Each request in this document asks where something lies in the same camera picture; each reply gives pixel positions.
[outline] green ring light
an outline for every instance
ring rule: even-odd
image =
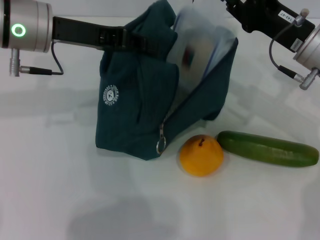
[[[21,28],[22,32],[21,33],[16,33],[16,28]],[[12,32],[13,35],[15,35],[16,37],[20,38],[20,37],[23,37],[26,34],[26,28],[22,24],[17,23],[17,24],[12,26],[11,32]]]

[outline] teal bag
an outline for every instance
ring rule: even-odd
[[[126,28],[159,43],[156,57],[105,52],[95,143],[143,160],[158,158],[183,130],[200,119],[214,120],[228,92],[238,40],[190,95],[166,118],[177,93],[179,69],[166,62],[177,39],[170,28],[176,15],[166,0],[151,5]]]

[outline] silver cylinder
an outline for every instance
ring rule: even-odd
[[[303,83],[300,85],[300,88],[302,90],[307,90],[310,85],[314,82],[316,79],[316,76],[320,73],[320,70],[317,68],[312,69],[312,71],[308,74],[308,76],[305,77]]]
[[[293,59],[310,71],[320,69],[320,25],[305,40]]]
[[[19,77],[20,70],[20,51],[19,49],[11,49],[11,58],[10,58],[10,76]]]
[[[4,0],[0,0],[0,6],[3,5]],[[0,19],[3,17],[0,7]],[[9,29],[3,29],[3,26],[0,24],[0,39],[3,40],[4,31],[9,31],[8,48],[46,53],[52,40],[51,5],[32,0],[11,0]]]
[[[29,66],[21,66],[19,71],[22,74],[29,74],[30,73],[30,67]]]

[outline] metal ring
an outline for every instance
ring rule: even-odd
[[[17,33],[16,32],[17,28],[20,28],[22,30],[22,32],[21,33]],[[26,28],[22,24],[16,23],[15,25],[12,26],[11,32],[12,32],[13,35],[15,35],[16,37],[20,38],[20,37],[23,37],[26,34]]]
[[[161,141],[162,139],[163,139],[163,141],[164,141],[163,150],[162,150],[162,151],[159,151],[159,143],[160,143],[160,141]],[[164,136],[164,137],[160,138],[160,140],[157,142],[157,144],[156,144],[156,152],[157,152],[159,155],[161,155],[161,154],[166,150],[166,146],[167,146],[167,140],[166,140],[166,137]]]

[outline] label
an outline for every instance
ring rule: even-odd
[[[297,38],[295,41],[294,41],[294,43],[292,44],[292,46],[290,47],[293,51],[297,51],[299,48],[300,48],[300,46],[301,46],[301,44],[303,43],[303,41],[301,41],[299,38]]]
[[[115,85],[109,85],[103,92],[103,101],[106,105],[111,106],[118,101],[119,90]]]
[[[281,12],[279,12],[278,16],[283,18],[284,20],[286,20],[289,23],[292,23],[295,20],[295,18],[293,16],[291,16],[290,14],[286,13],[283,10],[281,10]]]

